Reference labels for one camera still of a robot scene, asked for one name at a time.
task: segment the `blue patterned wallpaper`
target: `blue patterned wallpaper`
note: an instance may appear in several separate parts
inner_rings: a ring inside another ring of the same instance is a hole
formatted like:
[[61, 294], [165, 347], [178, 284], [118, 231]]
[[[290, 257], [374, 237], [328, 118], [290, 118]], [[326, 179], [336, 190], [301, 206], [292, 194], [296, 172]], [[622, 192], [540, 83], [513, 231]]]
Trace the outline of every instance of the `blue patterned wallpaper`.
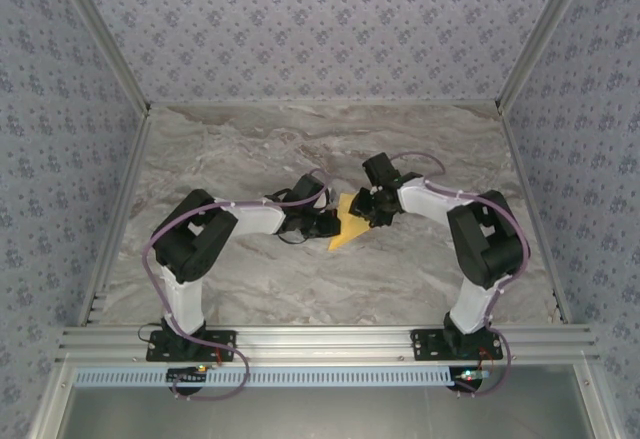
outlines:
[[1, 0], [0, 437], [77, 320], [137, 125], [69, 0]]
[[495, 97], [545, 0], [94, 0], [150, 102]]
[[640, 437], [640, 0], [574, 0], [509, 118], [576, 322]]

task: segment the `marble surface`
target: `marble surface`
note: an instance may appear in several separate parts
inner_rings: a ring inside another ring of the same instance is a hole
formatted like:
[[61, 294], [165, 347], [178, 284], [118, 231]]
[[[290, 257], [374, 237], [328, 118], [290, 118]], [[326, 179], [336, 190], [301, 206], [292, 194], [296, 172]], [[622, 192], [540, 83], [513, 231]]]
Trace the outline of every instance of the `marble surface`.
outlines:
[[[497, 322], [555, 321], [555, 301], [495, 107], [253, 105], [152, 109], [147, 153], [103, 324], [157, 321], [160, 303], [140, 263], [155, 227], [195, 188], [254, 199], [322, 167], [336, 192], [368, 186], [361, 164], [384, 151], [429, 151], [445, 186], [506, 196], [532, 246], [528, 272], [495, 309]], [[436, 171], [425, 160], [401, 172]], [[205, 277], [210, 324], [440, 323], [462, 282], [448, 228], [404, 214], [334, 252], [328, 239], [287, 245], [252, 235], [227, 243]]]

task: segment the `marble tabletop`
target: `marble tabletop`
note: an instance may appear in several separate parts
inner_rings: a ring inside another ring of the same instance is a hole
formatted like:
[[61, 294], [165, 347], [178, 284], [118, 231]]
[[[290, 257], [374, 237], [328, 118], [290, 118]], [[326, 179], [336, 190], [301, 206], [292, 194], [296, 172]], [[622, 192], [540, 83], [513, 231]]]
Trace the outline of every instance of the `marble tabletop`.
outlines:
[[[495, 107], [486, 105], [247, 105], [153, 108], [150, 137], [102, 324], [161, 317], [140, 252], [196, 188], [255, 199], [321, 167], [336, 193], [368, 186], [362, 162], [379, 152], [428, 151], [447, 167], [438, 182], [500, 190], [532, 249], [525, 275], [495, 308], [497, 323], [554, 322], [555, 300]], [[398, 160], [401, 172], [437, 170]], [[329, 240], [287, 245], [251, 235], [227, 243], [205, 276], [209, 324], [438, 324], [462, 282], [448, 228], [402, 214], [328, 252]]]

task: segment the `yellow object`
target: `yellow object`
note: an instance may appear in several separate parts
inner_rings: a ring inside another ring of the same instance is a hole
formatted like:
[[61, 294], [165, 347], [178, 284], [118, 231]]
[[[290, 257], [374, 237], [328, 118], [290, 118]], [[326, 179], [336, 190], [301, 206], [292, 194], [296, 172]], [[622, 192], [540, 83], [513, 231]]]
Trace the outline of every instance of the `yellow object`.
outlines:
[[371, 229], [366, 219], [349, 214], [349, 208], [355, 197], [355, 194], [340, 194], [340, 201], [338, 202], [340, 234], [331, 238], [331, 242], [329, 243], [330, 251], [345, 245], [347, 242]]

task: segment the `wallpaper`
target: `wallpaper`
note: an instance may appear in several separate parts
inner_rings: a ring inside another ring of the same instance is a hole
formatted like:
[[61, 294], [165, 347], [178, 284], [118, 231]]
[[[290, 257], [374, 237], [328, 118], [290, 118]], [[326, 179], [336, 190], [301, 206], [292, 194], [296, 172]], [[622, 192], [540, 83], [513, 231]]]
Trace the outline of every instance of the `wallpaper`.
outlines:
[[640, 0], [574, 0], [509, 113], [576, 322], [640, 437]]
[[545, 0], [94, 0], [149, 102], [495, 97]]
[[0, 437], [73, 324], [137, 118], [69, 0], [1, 0]]

